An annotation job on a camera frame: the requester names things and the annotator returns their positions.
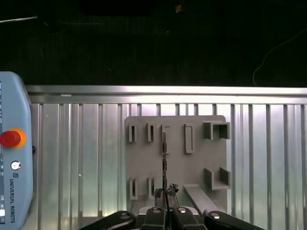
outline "red button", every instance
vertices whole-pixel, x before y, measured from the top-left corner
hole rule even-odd
[[[20,141],[21,136],[16,131],[5,131],[0,136],[0,144],[7,148],[15,147]]]

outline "wire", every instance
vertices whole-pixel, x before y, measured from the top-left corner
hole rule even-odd
[[[167,189],[164,190],[165,194],[165,201],[166,201],[166,210],[167,210],[167,217],[166,217],[166,229],[170,230],[170,222],[171,222],[171,215],[170,215],[170,210],[169,210],[169,202],[168,202],[168,197],[167,197]]]
[[[258,68],[256,68],[255,71],[253,72],[253,77],[252,77],[252,79],[253,79],[253,83],[254,83],[255,86],[257,86],[257,84],[256,84],[256,82],[255,82],[255,74],[256,74],[256,72],[263,66],[263,64],[264,64],[265,60],[267,59],[268,55],[269,55],[271,52],[273,52],[274,50],[276,50],[277,48],[281,47],[282,45],[284,45],[284,44],[286,44],[286,43],[288,43],[288,42],[293,41],[294,39],[296,39],[297,37],[299,37],[303,32],[305,32],[306,30],[307,30],[307,28],[305,28],[304,30],[302,30],[301,32],[299,32],[297,35],[295,35],[294,37],[290,38],[289,40],[287,40],[287,41],[285,41],[285,42],[283,42],[283,43],[280,43],[278,46],[276,46],[276,47],[274,47],[273,49],[271,49],[271,50],[264,56],[264,59],[263,59],[261,65],[258,66]]]

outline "gray pegboard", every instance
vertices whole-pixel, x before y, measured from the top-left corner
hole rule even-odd
[[[127,207],[133,213],[154,205],[162,187],[162,130],[166,132],[167,182],[179,185],[181,206],[191,206],[184,184],[199,184],[212,201],[227,210],[226,140],[230,124],[220,115],[131,116],[126,127]]]

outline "dark background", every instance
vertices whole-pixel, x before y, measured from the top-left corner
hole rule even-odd
[[[1,20],[38,20],[0,23],[0,70],[25,84],[254,86],[306,13],[303,0],[1,0]],[[257,86],[307,87],[306,53],[307,31],[268,55]]]

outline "corrugated metal panel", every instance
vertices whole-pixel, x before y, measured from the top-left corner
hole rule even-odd
[[[307,90],[28,90],[34,102],[37,177],[24,230],[76,230],[125,209],[123,124],[127,116],[140,115],[224,115],[232,127],[227,143],[227,167],[233,173],[228,212],[265,229],[307,230]]]

